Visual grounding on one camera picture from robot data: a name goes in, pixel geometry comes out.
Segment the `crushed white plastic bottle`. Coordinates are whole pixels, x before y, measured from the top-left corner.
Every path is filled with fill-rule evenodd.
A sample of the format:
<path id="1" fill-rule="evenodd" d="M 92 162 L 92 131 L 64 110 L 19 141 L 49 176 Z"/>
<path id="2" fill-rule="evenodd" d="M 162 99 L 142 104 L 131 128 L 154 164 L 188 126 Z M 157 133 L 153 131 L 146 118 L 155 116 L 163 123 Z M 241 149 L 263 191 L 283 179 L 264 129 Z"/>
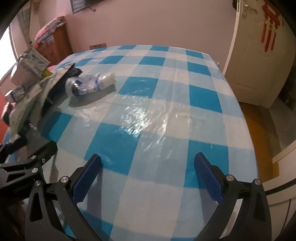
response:
<path id="1" fill-rule="evenodd" d="M 65 83 L 67 96 L 81 96 L 98 92 L 115 84 L 115 74 L 111 72 L 68 78 Z"/>

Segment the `yellow snack wrapper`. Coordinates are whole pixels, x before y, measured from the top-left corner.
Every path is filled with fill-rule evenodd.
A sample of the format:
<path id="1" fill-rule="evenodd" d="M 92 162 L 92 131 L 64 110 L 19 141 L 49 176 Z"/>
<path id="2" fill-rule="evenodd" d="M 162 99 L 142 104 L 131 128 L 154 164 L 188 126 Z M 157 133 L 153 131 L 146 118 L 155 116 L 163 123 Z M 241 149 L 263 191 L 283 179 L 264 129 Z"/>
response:
<path id="1" fill-rule="evenodd" d="M 53 73 L 46 68 L 43 75 L 42 75 L 42 78 L 47 78 L 47 77 L 51 76 L 52 74 Z"/>

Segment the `window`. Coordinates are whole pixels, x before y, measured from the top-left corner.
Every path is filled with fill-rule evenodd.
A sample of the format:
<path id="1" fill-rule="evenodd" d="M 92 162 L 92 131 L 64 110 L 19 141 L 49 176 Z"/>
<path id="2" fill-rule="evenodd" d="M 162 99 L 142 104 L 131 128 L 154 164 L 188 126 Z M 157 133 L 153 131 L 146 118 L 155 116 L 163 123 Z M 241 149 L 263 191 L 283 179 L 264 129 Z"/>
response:
<path id="1" fill-rule="evenodd" d="M 0 40 L 0 78 L 2 79 L 16 63 L 11 43 L 10 29 L 7 27 Z"/>

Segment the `blue checkered tablecloth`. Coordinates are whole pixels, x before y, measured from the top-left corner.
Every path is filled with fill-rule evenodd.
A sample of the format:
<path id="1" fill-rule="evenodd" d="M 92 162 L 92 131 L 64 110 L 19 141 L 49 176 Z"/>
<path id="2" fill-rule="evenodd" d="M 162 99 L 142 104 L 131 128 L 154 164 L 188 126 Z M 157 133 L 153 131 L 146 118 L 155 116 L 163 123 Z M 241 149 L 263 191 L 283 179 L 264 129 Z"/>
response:
<path id="1" fill-rule="evenodd" d="M 125 45 L 70 55 L 56 70 L 67 64 L 84 76 L 114 73 L 115 84 L 62 96 L 29 134 L 28 152 L 57 143 L 47 182 L 101 157 L 78 206 L 103 240 L 193 240 L 216 208 L 196 177 L 198 152 L 237 180 L 258 177 L 243 112 L 209 54 Z"/>

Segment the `brown wooden cabinet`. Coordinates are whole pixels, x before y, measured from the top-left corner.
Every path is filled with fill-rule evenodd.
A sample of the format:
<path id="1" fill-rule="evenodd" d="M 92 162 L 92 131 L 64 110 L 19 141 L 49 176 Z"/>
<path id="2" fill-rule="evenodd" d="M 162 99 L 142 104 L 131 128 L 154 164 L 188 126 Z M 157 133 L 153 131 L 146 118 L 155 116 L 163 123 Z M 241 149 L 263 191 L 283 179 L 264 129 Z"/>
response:
<path id="1" fill-rule="evenodd" d="M 66 25 L 58 27 L 46 42 L 39 45 L 37 51 L 50 62 L 50 65 L 57 65 L 72 55 L 73 50 Z"/>

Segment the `wall mounted black television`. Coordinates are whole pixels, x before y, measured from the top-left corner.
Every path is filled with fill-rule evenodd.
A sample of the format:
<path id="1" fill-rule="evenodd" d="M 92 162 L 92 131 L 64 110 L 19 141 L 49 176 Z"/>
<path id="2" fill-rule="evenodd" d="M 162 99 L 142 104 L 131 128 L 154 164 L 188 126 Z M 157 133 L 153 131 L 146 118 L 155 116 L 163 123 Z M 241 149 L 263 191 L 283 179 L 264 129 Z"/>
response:
<path id="1" fill-rule="evenodd" d="M 102 1 L 104 0 L 70 0 L 72 13 L 76 14 L 84 9 L 90 9 L 96 12 L 96 9 L 93 9 L 92 6 Z"/>

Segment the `silver foil snack pouch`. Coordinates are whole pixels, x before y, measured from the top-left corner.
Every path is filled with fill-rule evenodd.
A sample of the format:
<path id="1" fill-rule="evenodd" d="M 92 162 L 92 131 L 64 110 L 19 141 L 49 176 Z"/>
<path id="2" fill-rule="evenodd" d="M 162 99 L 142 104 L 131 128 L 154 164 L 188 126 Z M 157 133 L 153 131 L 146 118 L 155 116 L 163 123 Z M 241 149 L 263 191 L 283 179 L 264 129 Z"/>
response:
<path id="1" fill-rule="evenodd" d="M 29 88 L 40 81 L 50 62 L 33 48 L 25 51 L 13 66 L 11 82 Z"/>

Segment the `grey courier mailer bag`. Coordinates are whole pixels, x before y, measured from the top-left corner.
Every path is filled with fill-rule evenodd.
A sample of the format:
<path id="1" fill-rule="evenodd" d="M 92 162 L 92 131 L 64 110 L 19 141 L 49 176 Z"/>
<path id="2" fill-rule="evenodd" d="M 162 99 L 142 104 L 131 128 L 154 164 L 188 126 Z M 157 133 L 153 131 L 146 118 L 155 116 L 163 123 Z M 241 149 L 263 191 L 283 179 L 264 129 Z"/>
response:
<path id="1" fill-rule="evenodd" d="M 82 70 L 74 64 L 67 64 L 35 84 L 9 114 L 11 135 L 22 136 L 30 126 L 36 127 L 55 100 L 65 93 L 68 78 L 78 77 L 81 73 Z"/>

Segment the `white door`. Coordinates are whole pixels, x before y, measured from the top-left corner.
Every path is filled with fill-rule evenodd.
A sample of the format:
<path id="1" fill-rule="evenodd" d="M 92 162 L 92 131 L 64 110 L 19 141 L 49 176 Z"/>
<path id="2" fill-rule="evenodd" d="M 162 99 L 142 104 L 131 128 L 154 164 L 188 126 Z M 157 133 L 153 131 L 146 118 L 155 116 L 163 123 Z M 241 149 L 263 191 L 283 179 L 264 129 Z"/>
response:
<path id="1" fill-rule="evenodd" d="M 251 12 L 243 19 L 242 1 L 236 2 L 234 33 L 223 74 L 239 102 L 270 108 L 294 62 L 295 35 L 282 10 L 270 1 L 279 10 L 284 26 L 278 29 L 274 50 L 265 52 L 261 43 L 264 1 L 247 2 L 258 15 Z"/>

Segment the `folded blankets stack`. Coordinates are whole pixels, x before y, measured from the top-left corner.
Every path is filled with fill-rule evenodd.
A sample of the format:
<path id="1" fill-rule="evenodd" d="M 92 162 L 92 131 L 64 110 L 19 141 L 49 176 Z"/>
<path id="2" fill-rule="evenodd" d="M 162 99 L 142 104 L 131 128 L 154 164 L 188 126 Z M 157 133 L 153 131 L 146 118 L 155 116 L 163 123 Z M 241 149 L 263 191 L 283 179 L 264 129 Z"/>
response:
<path id="1" fill-rule="evenodd" d="M 65 25 L 66 20 L 64 16 L 59 16 L 48 22 L 46 25 L 44 25 L 39 32 L 37 32 L 35 36 L 35 42 L 40 44 L 43 42 L 47 37 L 52 35 L 55 30 L 63 25 Z"/>

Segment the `red knot door ornament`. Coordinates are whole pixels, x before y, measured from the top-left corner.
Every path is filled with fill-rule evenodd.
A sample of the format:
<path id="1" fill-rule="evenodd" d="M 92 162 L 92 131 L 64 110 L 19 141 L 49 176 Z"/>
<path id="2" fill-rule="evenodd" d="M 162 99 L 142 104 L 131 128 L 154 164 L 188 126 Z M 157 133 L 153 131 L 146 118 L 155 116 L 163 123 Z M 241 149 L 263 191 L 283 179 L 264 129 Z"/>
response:
<path id="1" fill-rule="evenodd" d="M 279 10 L 270 2 L 264 0 L 262 5 L 264 24 L 261 35 L 261 43 L 265 44 L 264 51 L 273 51 L 277 32 L 280 26 L 284 26 L 284 20 L 280 20 Z"/>

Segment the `wall power socket strip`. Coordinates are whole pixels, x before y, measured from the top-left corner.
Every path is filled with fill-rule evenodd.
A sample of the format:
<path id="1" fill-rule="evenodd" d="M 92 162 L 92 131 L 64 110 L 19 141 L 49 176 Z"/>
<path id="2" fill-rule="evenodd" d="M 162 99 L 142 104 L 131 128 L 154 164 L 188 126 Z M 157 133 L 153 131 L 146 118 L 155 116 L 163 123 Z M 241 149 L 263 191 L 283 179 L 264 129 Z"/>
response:
<path id="1" fill-rule="evenodd" d="M 90 45 L 89 49 L 94 50 L 94 49 L 100 49 L 100 48 L 106 48 L 106 47 L 107 47 L 106 43 L 102 43 L 102 44 Z"/>

